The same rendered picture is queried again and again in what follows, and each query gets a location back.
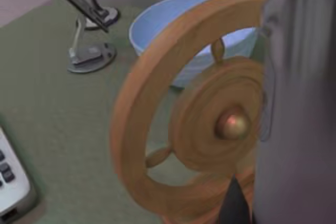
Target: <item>black button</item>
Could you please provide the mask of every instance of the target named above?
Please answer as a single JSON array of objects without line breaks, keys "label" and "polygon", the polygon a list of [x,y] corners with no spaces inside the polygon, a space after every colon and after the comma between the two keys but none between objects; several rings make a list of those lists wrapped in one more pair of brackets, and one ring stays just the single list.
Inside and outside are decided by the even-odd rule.
[{"label": "black button", "polygon": [[5,173],[8,170],[11,170],[11,168],[7,163],[0,164],[0,173]]},{"label": "black button", "polygon": [[0,150],[0,162],[5,160],[5,154]]},{"label": "black button", "polygon": [[2,176],[4,177],[6,183],[12,182],[15,179],[15,175],[11,170],[2,173]]}]

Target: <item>gray cylinder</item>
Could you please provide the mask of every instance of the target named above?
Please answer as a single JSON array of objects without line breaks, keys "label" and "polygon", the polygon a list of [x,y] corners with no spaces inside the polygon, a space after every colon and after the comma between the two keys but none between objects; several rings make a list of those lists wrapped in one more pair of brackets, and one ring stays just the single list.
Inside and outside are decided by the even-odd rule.
[{"label": "gray cylinder", "polygon": [[335,0],[269,0],[256,224],[336,223]]}]

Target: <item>light blue bowl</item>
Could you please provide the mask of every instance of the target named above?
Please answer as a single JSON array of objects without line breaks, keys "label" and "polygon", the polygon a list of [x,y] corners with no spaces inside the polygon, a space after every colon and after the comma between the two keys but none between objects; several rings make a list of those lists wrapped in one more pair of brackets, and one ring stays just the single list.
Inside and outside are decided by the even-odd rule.
[{"label": "light blue bowl", "polygon": [[[187,10],[206,0],[164,0],[142,12],[133,22],[129,38],[135,52],[141,56],[151,41],[172,21]],[[257,40],[256,28],[235,31],[223,37],[225,43],[224,58],[235,55],[249,57]],[[210,46],[199,52],[192,61],[177,75],[172,85],[185,87],[197,74],[213,63]]]}]

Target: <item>green tabletop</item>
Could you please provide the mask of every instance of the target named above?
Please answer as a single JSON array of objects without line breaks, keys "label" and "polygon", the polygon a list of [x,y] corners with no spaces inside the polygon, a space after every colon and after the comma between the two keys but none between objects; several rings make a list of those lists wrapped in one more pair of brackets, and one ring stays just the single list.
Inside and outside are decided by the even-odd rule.
[{"label": "green tabletop", "polygon": [[[40,194],[40,204],[19,223],[160,223],[129,197],[109,152],[113,102],[137,58],[128,28],[141,11],[120,9],[122,18],[110,34],[86,36],[86,42],[110,41],[118,50],[113,64],[91,74],[67,72],[76,12],[64,0],[52,0],[0,29],[1,124]],[[258,60],[261,49],[259,41]],[[172,89],[162,101],[148,151],[164,146],[177,95]],[[171,185],[192,174],[174,158],[151,171]]]}]

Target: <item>ship wheel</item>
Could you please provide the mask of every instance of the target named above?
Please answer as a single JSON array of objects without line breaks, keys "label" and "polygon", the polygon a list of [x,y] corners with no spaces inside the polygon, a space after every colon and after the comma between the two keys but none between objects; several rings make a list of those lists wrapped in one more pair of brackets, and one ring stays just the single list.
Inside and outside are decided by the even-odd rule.
[{"label": "ship wheel", "polygon": [[[191,220],[198,217],[197,223],[203,224],[210,221],[204,216],[221,205],[237,162],[256,144],[264,77],[262,65],[253,60],[240,56],[223,60],[221,38],[258,27],[264,2],[208,0],[194,7],[154,39],[129,73],[114,106],[111,151],[120,180],[143,208],[187,223],[196,223]],[[214,64],[179,96],[169,145],[146,157],[156,108],[174,77],[207,45]],[[148,169],[169,155],[201,174],[184,186],[154,181]],[[251,175],[240,182],[250,182]]]}]

